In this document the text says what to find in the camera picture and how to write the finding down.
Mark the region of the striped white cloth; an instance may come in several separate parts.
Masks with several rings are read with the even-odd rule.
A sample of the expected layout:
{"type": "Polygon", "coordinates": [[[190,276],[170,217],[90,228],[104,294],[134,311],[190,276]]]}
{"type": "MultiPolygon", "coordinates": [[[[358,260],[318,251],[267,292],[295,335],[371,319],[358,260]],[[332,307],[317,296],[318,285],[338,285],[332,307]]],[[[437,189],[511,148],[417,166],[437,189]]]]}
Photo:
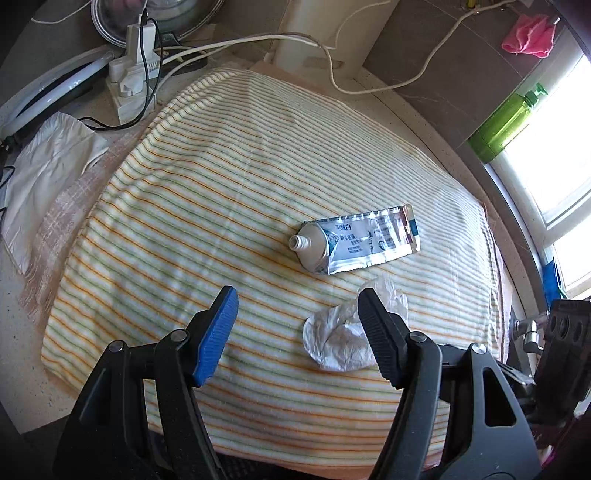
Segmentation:
{"type": "Polygon", "coordinates": [[[157,341],[230,285],[238,317],[195,393],[214,448],[358,479],[401,395],[374,367],[322,371],[304,322],[386,277],[412,329],[502,359],[499,273],[482,204],[420,149],[338,100],[216,69],[159,112],[108,180],[70,250],[41,359],[80,389],[111,341],[157,341]],[[287,246],[304,222],[405,204],[420,249],[396,261],[315,276],[287,246]]]}

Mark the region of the metal pot lid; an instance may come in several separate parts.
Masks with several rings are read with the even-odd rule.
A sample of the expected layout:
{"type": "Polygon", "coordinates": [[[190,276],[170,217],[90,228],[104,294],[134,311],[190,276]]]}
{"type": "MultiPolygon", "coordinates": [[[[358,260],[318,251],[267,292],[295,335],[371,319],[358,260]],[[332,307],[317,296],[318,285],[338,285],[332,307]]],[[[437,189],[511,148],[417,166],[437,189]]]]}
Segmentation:
{"type": "Polygon", "coordinates": [[[156,21],[162,35],[181,40],[211,22],[223,0],[98,0],[90,4],[93,25],[100,36],[118,47],[126,45],[127,26],[136,24],[143,11],[156,21]]]}

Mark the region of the pink rag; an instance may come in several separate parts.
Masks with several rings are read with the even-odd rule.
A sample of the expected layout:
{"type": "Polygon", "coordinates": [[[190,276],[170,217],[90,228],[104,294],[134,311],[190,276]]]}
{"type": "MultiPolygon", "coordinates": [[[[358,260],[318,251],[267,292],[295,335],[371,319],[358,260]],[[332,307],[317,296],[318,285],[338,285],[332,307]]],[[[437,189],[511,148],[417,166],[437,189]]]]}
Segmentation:
{"type": "Polygon", "coordinates": [[[547,58],[554,46],[556,25],[547,15],[528,16],[521,14],[501,48],[514,55],[532,55],[547,58]]]}

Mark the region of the crumpled white tissue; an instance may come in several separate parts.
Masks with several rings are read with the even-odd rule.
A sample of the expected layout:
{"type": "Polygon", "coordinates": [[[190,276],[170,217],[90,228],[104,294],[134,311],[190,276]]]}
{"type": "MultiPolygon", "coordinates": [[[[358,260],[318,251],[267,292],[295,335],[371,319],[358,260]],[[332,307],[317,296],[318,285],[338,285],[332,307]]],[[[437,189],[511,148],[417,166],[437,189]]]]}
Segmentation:
{"type": "Polygon", "coordinates": [[[370,279],[353,300],[318,311],[304,322],[304,350],[321,370],[345,373],[377,365],[358,313],[359,295],[365,289],[373,289],[388,312],[408,319],[407,296],[396,290],[393,280],[384,275],[370,279]]]}

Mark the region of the white pipe column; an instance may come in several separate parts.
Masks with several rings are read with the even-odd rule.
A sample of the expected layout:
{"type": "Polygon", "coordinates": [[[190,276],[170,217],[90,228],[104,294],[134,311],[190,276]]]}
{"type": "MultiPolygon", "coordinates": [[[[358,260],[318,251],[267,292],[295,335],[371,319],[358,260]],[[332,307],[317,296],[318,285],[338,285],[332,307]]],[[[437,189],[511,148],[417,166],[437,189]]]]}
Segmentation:
{"type": "MultiPolygon", "coordinates": [[[[335,75],[353,78],[398,5],[397,1],[290,1],[280,32],[314,37],[331,52],[335,75]]],[[[277,40],[267,59],[277,68],[296,75],[328,71],[320,48],[297,41],[277,40]]]]}

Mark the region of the white cloth at left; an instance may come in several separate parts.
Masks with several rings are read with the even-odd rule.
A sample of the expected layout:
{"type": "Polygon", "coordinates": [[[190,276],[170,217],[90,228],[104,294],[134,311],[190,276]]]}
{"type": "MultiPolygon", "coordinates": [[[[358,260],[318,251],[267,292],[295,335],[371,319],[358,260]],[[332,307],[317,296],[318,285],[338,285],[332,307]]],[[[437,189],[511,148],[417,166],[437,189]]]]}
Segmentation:
{"type": "Polygon", "coordinates": [[[57,196],[108,149],[109,142],[74,117],[57,112],[47,119],[14,162],[5,194],[7,211],[1,235],[24,274],[44,216],[57,196]]]}

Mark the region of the white power strip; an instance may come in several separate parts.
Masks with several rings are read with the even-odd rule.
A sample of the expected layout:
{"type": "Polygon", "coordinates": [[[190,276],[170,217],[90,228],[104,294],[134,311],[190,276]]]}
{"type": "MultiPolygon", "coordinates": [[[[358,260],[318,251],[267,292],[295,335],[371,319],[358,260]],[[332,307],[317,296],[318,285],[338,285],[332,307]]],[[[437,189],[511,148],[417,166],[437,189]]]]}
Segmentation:
{"type": "Polygon", "coordinates": [[[128,25],[124,55],[108,65],[106,85],[120,124],[131,122],[150,98],[149,81],[159,73],[155,52],[156,27],[152,22],[128,25]]]}

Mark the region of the green soap bottle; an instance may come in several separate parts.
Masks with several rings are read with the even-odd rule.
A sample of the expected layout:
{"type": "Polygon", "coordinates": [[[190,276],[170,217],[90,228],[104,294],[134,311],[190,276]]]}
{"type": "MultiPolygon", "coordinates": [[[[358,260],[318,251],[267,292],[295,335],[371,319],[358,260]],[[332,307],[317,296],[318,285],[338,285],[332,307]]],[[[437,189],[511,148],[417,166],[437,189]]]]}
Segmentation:
{"type": "Polygon", "coordinates": [[[510,95],[468,139],[483,164],[494,160],[528,125],[532,111],[548,92],[542,84],[510,95]]]}

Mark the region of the pink checked towel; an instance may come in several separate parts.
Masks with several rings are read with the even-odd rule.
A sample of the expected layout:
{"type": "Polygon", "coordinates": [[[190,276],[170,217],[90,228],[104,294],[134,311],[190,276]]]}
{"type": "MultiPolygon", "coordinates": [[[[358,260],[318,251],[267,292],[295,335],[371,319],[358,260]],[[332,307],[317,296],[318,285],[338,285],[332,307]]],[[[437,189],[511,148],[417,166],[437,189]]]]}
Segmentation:
{"type": "Polygon", "coordinates": [[[84,220],[110,177],[148,126],[141,121],[123,133],[77,180],[58,194],[37,230],[19,297],[27,317],[43,324],[50,313],[66,259],[84,220]]]}

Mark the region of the white toothpaste tube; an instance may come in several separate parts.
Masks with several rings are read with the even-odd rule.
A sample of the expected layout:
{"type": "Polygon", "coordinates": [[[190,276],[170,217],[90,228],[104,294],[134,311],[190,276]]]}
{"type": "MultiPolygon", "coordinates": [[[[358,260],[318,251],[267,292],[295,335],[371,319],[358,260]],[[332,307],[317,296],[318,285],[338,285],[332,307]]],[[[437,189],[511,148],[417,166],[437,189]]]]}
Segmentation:
{"type": "Polygon", "coordinates": [[[305,270],[335,275],[398,260],[420,250],[411,205],[305,222],[288,240],[305,270]]]}

